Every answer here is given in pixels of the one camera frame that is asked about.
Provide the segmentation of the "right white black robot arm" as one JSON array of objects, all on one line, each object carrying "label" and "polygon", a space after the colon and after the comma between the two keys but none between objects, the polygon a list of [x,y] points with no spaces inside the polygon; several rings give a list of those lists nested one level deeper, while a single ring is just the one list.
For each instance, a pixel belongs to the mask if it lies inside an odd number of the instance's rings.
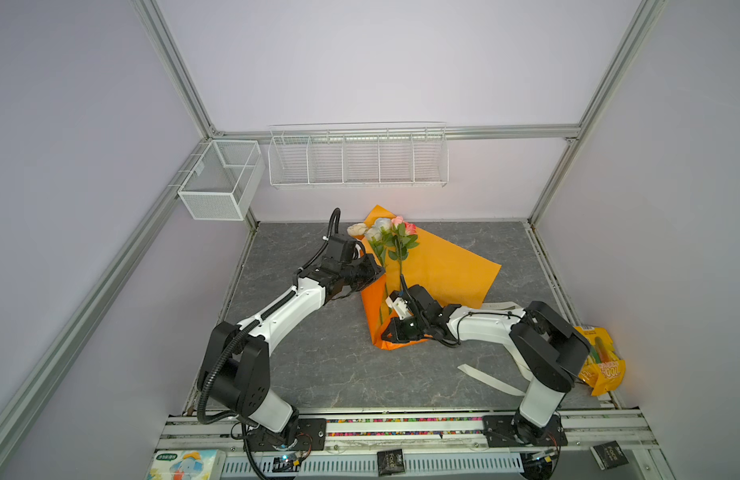
[{"label": "right white black robot arm", "polygon": [[546,430],[592,349],[578,330],[543,301],[533,301],[525,308],[493,310],[442,306],[424,287],[414,285],[392,292],[385,303],[394,314],[382,339],[393,344],[434,340],[453,348],[465,341],[503,346],[529,382],[515,414],[519,435]]}]

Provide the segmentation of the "orange wrapping paper sheet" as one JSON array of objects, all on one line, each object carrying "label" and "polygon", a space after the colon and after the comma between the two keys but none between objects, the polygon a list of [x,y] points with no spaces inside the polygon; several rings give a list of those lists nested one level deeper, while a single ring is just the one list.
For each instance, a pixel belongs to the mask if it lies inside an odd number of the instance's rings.
[{"label": "orange wrapping paper sheet", "polygon": [[408,285],[419,284],[441,305],[480,307],[501,266],[448,242],[422,228],[417,229],[419,246],[398,264],[385,261],[386,273],[361,292],[372,344],[382,350],[401,346],[382,338],[382,332],[396,316],[387,304],[389,294],[400,288],[399,275]]}]

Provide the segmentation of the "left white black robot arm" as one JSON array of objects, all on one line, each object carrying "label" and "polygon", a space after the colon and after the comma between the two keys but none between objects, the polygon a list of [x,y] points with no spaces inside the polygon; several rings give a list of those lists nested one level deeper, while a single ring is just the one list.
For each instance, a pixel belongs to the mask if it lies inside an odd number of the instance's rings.
[{"label": "left white black robot arm", "polygon": [[208,425],[235,417],[274,435],[294,432],[297,409],[271,389],[271,354],[309,315],[343,294],[364,290],[383,274],[361,241],[328,236],[296,270],[285,293],[252,316],[213,329],[197,378],[198,421]]}]

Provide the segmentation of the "cream fake rose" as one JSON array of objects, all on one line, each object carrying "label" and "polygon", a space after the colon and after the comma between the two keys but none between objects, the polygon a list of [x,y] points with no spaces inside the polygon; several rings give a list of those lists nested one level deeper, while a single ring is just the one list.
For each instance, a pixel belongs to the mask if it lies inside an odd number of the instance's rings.
[{"label": "cream fake rose", "polygon": [[352,238],[362,240],[368,230],[369,227],[365,223],[360,222],[350,225],[347,228],[347,233]]}]

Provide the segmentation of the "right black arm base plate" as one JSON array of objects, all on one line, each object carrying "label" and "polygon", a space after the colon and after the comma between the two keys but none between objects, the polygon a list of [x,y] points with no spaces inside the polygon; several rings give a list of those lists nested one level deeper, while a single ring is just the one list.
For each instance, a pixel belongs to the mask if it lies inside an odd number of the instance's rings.
[{"label": "right black arm base plate", "polygon": [[483,417],[483,432],[490,447],[563,447],[568,439],[555,413],[545,427],[524,420],[516,414],[495,414]]}]

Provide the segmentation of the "red pink fake rose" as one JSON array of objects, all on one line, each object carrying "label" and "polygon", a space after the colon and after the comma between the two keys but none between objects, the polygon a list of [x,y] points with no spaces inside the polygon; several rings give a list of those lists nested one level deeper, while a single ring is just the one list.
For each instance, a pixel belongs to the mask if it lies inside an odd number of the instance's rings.
[{"label": "red pink fake rose", "polygon": [[417,226],[402,216],[392,218],[386,245],[389,258],[398,265],[400,284],[403,284],[405,261],[410,252],[419,246]]}]

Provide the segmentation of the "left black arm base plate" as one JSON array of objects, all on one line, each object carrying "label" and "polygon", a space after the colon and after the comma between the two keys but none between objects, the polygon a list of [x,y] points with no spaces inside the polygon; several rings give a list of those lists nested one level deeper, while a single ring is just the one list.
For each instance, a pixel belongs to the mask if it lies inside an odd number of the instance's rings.
[{"label": "left black arm base plate", "polygon": [[246,433],[245,439],[253,452],[322,451],[327,439],[327,419],[301,417],[279,433],[258,427]]}]

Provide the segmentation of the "pale white fake rose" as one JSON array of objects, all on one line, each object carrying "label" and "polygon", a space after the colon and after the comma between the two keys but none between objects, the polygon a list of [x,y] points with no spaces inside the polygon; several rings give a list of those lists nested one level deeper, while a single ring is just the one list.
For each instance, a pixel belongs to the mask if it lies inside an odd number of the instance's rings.
[{"label": "pale white fake rose", "polygon": [[385,267],[386,247],[382,230],[378,227],[369,228],[365,233],[365,239],[369,243],[379,265]]}]

